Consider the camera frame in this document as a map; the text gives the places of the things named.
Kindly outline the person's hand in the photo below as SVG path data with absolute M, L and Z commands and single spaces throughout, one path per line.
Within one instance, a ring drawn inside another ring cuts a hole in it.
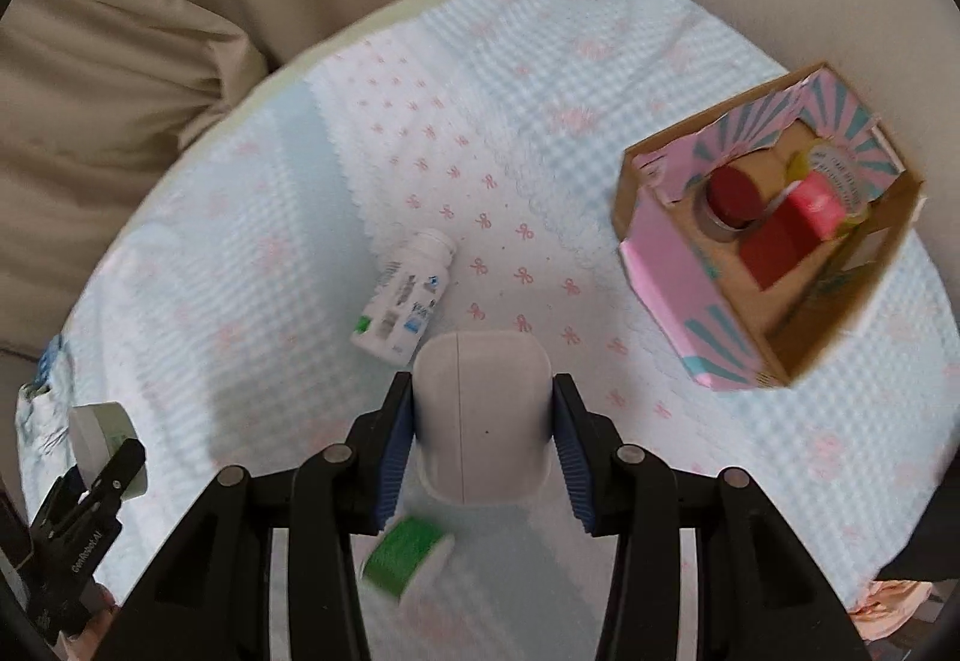
M 119 612 L 119 604 L 107 588 L 101 588 L 101 596 L 104 601 L 103 608 L 88 620 L 85 630 L 80 635 L 65 640 L 67 656 L 70 661 L 91 661 L 96 654 L 99 643 L 109 632 L 110 625 L 112 625 L 114 617 Z

